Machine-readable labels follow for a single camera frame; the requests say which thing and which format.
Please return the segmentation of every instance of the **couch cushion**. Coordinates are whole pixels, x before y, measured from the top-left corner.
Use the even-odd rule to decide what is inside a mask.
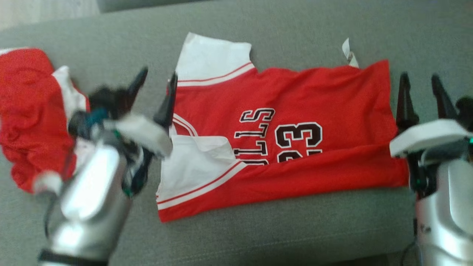
[[[388,58],[392,104],[408,71],[422,121],[436,118],[430,76],[452,99],[471,91],[471,3],[460,0],[209,1],[48,22],[0,33],[0,47],[37,46],[56,68],[70,66],[84,92],[127,84],[143,65],[148,80],[134,111],[151,116],[165,93],[187,32],[253,44],[260,70],[345,63],[350,37],[360,67]],[[25,195],[0,160],[0,265],[30,265],[45,244],[46,199]],[[407,189],[315,195],[202,213],[162,224],[154,192],[159,163],[136,198],[112,265],[315,264],[394,252],[412,240]]]

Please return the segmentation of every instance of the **red and white stripe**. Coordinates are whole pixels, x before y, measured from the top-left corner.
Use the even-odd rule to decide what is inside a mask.
[[[179,87],[190,87],[190,86],[208,86],[208,85],[213,85],[217,83],[221,83],[224,81],[231,80],[233,78],[236,78],[237,76],[244,74],[248,72],[249,70],[254,69],[254,65],[251,62],[248,62],[239,68],[233,70],[232,72],[225,74],[223,76],[215,77],[215,78],[210,78],[210,79],[205,79],[205,80],[179,80],[177,82]]]
[[[158,210],[163,210],[175,205],[178,205],[180,203],[186,202],[188,200],[191,200],[193,198],[196,198],[198,196],[201,196],[219,186],[224,184],[225,182],[229,181],[234,175],[236,175],[239,171],[241,171],[243,168],[245,168],[247,164],[243,163],[242,161],[235,161],[233,164],[231,164],[228,169],[220,176],[218,176],[216,179],[213,181],[202,185],[199,188],[196,188],[194,190],[191,190],[187,193],[183,193],[180,195],[176,195],[167,199],[162,199],[156,196],[156,203],[158,205]]]

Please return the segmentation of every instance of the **white fabric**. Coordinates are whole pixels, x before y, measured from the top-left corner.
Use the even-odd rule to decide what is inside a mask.
[[[240,163],[233,154],[233,149],[225,137],[191,137],[182,135],[171,136],[173,150],[171,156],[165,158],[161,166],[161,183],[156,193],[157,202],[166,201],[179,195],[199,190],[207,184],[225,174],[230,168]],[[209,191],[209,189],[220,186],[230,179],[235,173],[230,172],[221,182],[215,182],[212,186],[206,186],[201,192],[190,194],[190,198],[196,197]],[[165,204],[170,207],[178,204]]]
[[[4,54],[7,54],[7,53],[10,53],[11,51],[19,50],[19,49],[28,49],[28,47],[18,47],[18,48],[5,48],[5,49],[0,49],[0,55],[4,55]]]
[[[67,118],[67,124],[76,110],[86,111],[87,99],[78,92],[70,79],[69,67],[61,66],[54,73],[53,77],[59,84],[64,104],[64,112]],[[77,138],[74,153],[76,154],[76,168],[74,174],[87,162],[88,158],[95,152],[95,145],[85,139]]]
[[[177,62],[179,83],[207,80],[212,84],[208,79],[221,79],[243,66],[248,71],[254,68],[250,51],[249,43],[233,43],[189,33]]]
[[[79,93],[76,88],[74,88],[74,85],[70,80],[68,66],[61,66],[53,73],[53,77],[56,79],[59,86],[61,87],[64,111],[66,113],[67,121],[69,124],[69,120],[74,114],[74,111],[86,110],[86,97]]]
[[[350,50],[350,41],[347,38],[342,44],[342,51],[347,58],[347,62],[349,66],[359,68],[358,61],[356,60],[355,54]]]
[[[250,50],[249,43],[189,33],[176,67],[178,87],[208,86],[254,69]],[[189,136],[177,135],[176,125],[185,128]],[[160,210],[217,188],[246,166],[235,158],[227,138],[199,136],[179,114],[174,114],[169,132],[173,150],[161,164],[161,182],[156,192]]]

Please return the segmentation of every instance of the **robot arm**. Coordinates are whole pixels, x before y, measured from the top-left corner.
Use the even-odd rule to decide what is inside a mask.
[[[417,125],[409,79],[401,76],[396,118],[401,134],[390,143],[391,156],[409,163],[422,265],[473,266],[473,133],[467,130],[473,126],[473,99],[463,98],[457,115],[436,75],[432,88],[439,119]]]
[[[99,90],[89,97],[92,112],[76,112],[71,119],[70,134],[92,141],[95,152],[68,186],[56,189],[64,220],[41,251],[39,265],[107,265],[152,158],[169,156],[177,76],[152,121],[130,113],[146,74],[145,68],[127,90]]]

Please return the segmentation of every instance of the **basketball jersey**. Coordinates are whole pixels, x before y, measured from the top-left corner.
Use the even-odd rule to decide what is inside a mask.
[[[259,72],[251,45],[190,33],[156,193],[163,222],[207,210],[332,191],[407,184],[388,61]]]

